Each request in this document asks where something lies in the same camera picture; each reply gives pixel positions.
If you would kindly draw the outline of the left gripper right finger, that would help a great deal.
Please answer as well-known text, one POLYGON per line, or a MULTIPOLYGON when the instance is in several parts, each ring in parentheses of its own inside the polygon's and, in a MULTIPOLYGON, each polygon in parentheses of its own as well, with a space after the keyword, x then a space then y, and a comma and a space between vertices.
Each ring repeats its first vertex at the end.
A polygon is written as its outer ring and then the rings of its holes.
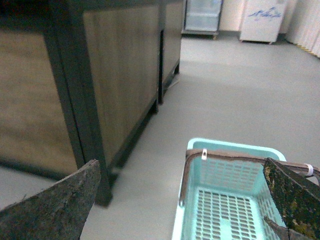
POLYGON ((270 157, 263 175, 284 226, 266 217, 267 224, 286 240, 318 240, 320 187, 270 157))

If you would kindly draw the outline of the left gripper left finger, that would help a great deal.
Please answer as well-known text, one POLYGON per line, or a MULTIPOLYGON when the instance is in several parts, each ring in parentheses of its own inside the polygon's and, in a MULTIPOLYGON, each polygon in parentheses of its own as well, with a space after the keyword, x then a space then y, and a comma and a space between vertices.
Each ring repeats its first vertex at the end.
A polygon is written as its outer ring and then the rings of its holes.
POLYGON ((76 172, 0 211, 2 240, 78 240, 95 202, 100 163, 76 172))

